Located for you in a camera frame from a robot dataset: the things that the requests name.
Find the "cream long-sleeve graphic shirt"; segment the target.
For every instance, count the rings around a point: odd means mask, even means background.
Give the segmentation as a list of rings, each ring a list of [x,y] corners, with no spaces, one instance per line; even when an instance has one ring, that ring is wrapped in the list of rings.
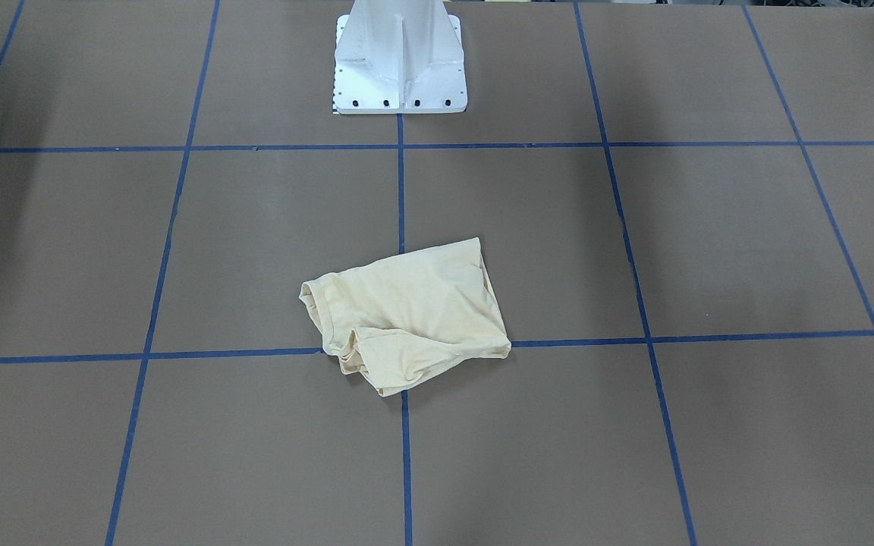
[[[512,350],[476,237],[326,273],[299,298],[323,352],[380,397]]]

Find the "white central column base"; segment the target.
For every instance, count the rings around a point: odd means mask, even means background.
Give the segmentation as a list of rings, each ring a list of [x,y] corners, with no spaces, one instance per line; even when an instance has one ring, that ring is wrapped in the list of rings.
[[[355,1],[335,24],[340,115],[464,113],[461,21],[443,1]]]

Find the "brown paper table cover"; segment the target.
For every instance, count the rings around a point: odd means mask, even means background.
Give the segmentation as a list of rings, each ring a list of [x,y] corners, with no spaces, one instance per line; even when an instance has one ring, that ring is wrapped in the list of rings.
[[[0,545],[874,545],[874,9],[0,1]],[[479,238],[512,340],[380,397],[302,283]]]

